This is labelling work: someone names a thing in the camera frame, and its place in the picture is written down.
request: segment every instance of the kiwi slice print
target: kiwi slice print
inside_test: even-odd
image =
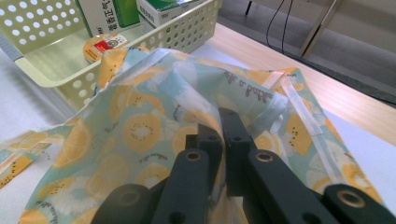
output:
[[[17,174],[19,174],[32,160],[27,156],[20,156],[8,168],[0,174],[0,188],[11,181]]]
[[[288,125],[286,126],[286,133],[290,135],[289,145],[300,155],[304,156],[309,148],[311,148],[312,139],[298,114],[290,115]]]
[[[152,163],[136,177],[135,183],[152,188],[170,175],[170,170],[159,163]]]
[[[57,180],[55,182],[49,183],[48,185],[44,186],[38,193],[37,198],[41,199],[46,196],[56,195],[62,191],[62,189],[68,189],[74,183],[74,177],[67,177],[64,179]]]
[[[161,121],[152,114],[129,117],[122,128],[124,144],[136,152],[145,152],[154,147],[162,136]]]

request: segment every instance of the cable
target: cable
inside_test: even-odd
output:
[[[271,27],[272,21],[274,20],[274,18],[275,18],[275,16],[276,16],[277,12],[280,10],[280,8],[282,7],[282,5],[283,5],[284,2],[285,2],[285,0],[282,0],[282,3],[280,3],[279,7],[278,7],[277,10],[276,10],[276,13],[274,14],[273,18],[271,19],[271,21],[270,21],[270,23],[268,24],[268,27],[267,27],[267,34],[265,35],[265,38],[266,38],[266,40],[267,40],[267,45],[268,45],[268,47],[269,47],[270,49],[273,49],[273,48],[271,47],[270,42],[268,41],[268,33],[269,33],[269,31],[270,31],[270,27]]]
[[[283,28],[283,35],[282,35],[282,54],[285,54],[285,52],[283,51],[283,43],[285,42],[286,26],[288,25],[288,18],[289,18],[289,14],[290,14],[290,10],[291,10],[291,6],[292,6],[292,5],[293,5],[293,0],[291,0],[291,2],[290,2],[288,15],[286,16],[286,21],[285,21],[285,27]]]

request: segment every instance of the small package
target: small package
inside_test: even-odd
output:
[[[90,36],[119,33],[139,24],[136,0],[77,0]]]
[[[144,33],[148,33],[173,18],[197,7],[205,0],[136,0],[139,20]]]

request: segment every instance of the kiwi print fabric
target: kiwi print fabric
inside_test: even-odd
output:
[[[117,49],[104,55],[97,90],[65,124],[0,145],[0,188],[51,144],[63,145],[20,223],[90,223],[113,189],[152,188],[198,123],[222,136],[220,107],[237,112],[258,148],[278,154],[309,188],[347,183],[380,201],[297,68],[253,71],[170,49]],[[211,200],[210,223],[246,222],[240,203],[225,196],[224,165]]]

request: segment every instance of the plastic basket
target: plastic basket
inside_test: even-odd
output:
[[[124,31],[129,46],[191,52],[213,36],[220,0],[208,0],[148,34]],[[0,47],[36,84],[56,88],[76,110],[90,100],[100,62],[82,48],[90,39],[70,0],[0,0]]]

